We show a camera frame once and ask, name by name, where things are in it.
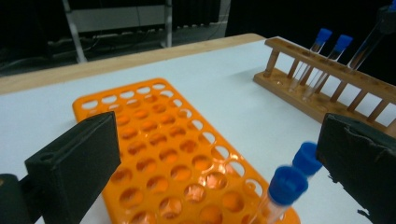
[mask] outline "blue cap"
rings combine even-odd
[[[305,175],[291,166],[280,166],[271,179],[268,194],[274,203],[287,206],[294,203],[308,189]]]
[[[317,144],[303,142],[293,159],[293,166],[303,172],[306,176],[314,175],[322,164],[316,158]]]
[[[335,44],[334,50],[337,50],[339,52],[343,51],[349,46],[352,40],[353,38],[349,35],[340,35],[340,37],[338,37],[337,43]]]
[[[390,5],[389,10],[396,10],[396,0],[393,0],[392,5]]]
[[[325,28],[321,28],[318,33],[317,39],[315,40],[315,43],[322,45],[324,42],[326,42],[329,39],[331,35],[332,35],[332,31]]]

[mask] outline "table surface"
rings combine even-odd
[[[253,82],[271,52],[264,41],[258,35],[238,35],[1,77],[0,173],[23,178],[24,160],[76,124],[72,103],[78,97],[162,77],[270,180],[303,141],[318,141],[320,123]],[[291,62],[281,55],[277,67]],[[322,168],[293,205],[302,223],[370,223],[328,175]],[[82,220],[109,222],[101,197]]]

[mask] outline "orange plastic rack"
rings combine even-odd
[[[73,103],[77,121],[114,111],[121,165],[103,197],[113,223],[248,223],[268,183],[164,79]],[[298,224],[291,208],[278,223]]]

